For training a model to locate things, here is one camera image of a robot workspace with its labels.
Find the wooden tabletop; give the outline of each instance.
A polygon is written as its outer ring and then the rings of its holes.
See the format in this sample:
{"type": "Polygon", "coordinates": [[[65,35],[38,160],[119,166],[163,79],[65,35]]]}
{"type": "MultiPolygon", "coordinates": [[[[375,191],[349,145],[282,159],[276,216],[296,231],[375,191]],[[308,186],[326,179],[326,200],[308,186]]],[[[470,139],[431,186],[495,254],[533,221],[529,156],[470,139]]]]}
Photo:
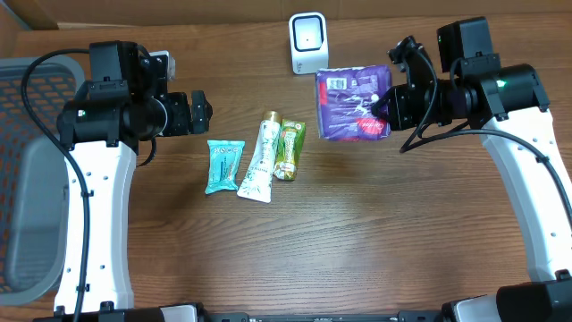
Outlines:
{"type": "MultiPolygon", "coordinates": [[[[328,21],[330,66],[389,64],[407,35],[440,70],[437,28],[463,17],[328,21]]],[[[489,17],[502,64],[528,63],[551,100],[560,153],[572,168],[572,14],[489,17]]],[[[139,308],[202,301],[251,314],[394,313],[528,281],[517,220],[477,137],[405,155],[410,131],[377,142],[318,139],[314,76],[294,76],[286,22],[20,33],[16,56],[129,40],[177,59],[170,91],[205,91],[210,132],[159,139],[131,186],[129,270],[139,308]],[[205,196],[207,139],[245,140],[244,177],[265,110],[306,122],[295,182],[270,204],[235,192],[205,196]]],[[[89,75],[88,58],[74,56],[89,75]]],[[[392,66],[393,83],[405,81],[392,66]]],[[[433,129],[433,133],[442,129],[433,129]]],[[[139,161],[149,151],[142,144],[139,161]]],[[[51,314],[54,294],[0,320],[51,314]]]]}

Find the barcode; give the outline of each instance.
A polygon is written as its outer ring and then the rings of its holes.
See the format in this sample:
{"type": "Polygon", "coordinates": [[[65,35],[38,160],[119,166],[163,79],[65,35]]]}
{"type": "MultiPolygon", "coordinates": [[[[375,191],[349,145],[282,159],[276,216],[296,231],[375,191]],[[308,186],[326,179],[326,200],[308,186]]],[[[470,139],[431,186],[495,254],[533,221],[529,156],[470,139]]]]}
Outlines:
{"type": "Polygon", "coordinates": [[[346,79],[328,79],[328,89],[347,89],[348,82],[346,79]]]}

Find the green packet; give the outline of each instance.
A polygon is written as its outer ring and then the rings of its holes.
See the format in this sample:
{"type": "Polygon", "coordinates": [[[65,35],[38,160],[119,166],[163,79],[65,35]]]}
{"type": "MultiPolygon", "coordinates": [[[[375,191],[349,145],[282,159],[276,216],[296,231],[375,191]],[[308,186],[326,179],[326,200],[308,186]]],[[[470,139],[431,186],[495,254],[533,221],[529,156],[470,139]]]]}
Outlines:
{"type": "Polygon", "coordinates": [[[276,178],[290,181],[296,179],[305,137],[304,123],[282,120],[282,134],[278,140],[278,156],[274,166],[276,178]]]}
{"type": "Polygon", "coordinates": [[[208,169],[205,194],[221,190],[238,190],[239,186],[234,183],[234,179],[239,170],[244,141],[208,140],[207,143],[211,165],[208,169]]]}

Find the red label on package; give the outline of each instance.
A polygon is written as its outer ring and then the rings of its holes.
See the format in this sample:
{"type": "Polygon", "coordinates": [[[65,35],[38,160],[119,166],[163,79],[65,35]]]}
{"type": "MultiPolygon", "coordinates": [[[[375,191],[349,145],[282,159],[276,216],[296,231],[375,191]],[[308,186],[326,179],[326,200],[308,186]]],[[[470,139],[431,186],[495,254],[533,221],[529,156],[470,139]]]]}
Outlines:
{"type": "Polygon", "coordinates": [[[328,88],[324,82],[320,83],[320,88],[318,91],[320,92],[320,105],[328,104],[328,88]]]}
{"type": "Polygon", "coordinates": [[[383,127],[385,126],[384,122],[380,120],[366,119],[366,118],[357,119],[357,125],[359,125],[359,128],[363,132],[371,135],[381,134],[383,131],[383,127]]]}

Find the white tube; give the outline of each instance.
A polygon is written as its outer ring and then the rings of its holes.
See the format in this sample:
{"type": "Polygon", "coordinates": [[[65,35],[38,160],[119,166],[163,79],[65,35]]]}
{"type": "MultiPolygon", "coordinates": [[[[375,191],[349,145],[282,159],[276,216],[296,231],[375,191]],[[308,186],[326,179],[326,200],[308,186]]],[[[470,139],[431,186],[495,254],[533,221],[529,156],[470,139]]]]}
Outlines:
{"type": "Polygon", "coordinates": [[[264,113],[254,156],[248,166],[247,175],[240,185],[239,192],[237,192],[239,197],[270,202],[281,124],[282,117],[278,113],[274,111],[264,113]]]}

